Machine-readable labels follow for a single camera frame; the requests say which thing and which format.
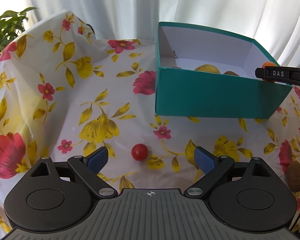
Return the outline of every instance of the red tomato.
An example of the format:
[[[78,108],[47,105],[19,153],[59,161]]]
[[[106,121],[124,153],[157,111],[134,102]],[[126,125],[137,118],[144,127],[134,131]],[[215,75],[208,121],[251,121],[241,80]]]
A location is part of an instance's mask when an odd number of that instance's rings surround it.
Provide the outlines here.
[[[148,148],[144,144],[138,143],[132,147],[131,155],[136,161],[143,161],[148,157]]]

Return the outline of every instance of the crosshair marking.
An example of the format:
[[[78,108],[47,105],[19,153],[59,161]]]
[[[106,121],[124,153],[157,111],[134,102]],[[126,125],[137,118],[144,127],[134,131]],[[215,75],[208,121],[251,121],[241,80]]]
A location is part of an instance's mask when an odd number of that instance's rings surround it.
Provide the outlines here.
[[[154,193],[153,191],[149,191],[149,192],[147,192],[147,193],[145,193],[145,194],[147,194],[147,195],[149,195],[150,197],[152,197],[154,194],[156,194],[156,193]]]

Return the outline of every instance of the cardboard box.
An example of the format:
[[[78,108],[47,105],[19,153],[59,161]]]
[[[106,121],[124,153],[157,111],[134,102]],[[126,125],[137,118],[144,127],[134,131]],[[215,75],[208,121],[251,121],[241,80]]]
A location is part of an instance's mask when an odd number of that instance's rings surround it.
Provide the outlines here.
[[[215,28],[160,22],[156,57],[158,115],[268,119],[292,88],[255,77],[277,64],[257,41]]]

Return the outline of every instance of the metal rivet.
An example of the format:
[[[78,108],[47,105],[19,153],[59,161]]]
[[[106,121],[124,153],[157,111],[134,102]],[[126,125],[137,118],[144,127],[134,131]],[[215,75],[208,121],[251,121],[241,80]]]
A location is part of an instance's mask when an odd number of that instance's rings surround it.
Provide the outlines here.
[[[109,187],[104,187],[101,190],[99,190],[99,194],[103,196],[110,196],[114,193],[114,190]]]
[[[198,196],[202,194],[202,189],[198,188],[198,187],[191,187],[187,190],[189,195],[192,196]]]

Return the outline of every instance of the blue gripper pad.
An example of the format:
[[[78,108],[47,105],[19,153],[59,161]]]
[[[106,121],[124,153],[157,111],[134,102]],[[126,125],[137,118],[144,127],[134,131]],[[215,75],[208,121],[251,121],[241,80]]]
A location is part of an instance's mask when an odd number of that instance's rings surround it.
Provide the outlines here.
[[[194,162],[204,174],[207,174],[219,164],[219,159],[207,150],[198,146],[194,150]]]
[[[106,147],[96,149],[93,153],[83,159],[83,164],[95,174],[98,174],[107,162],[108,149]]]

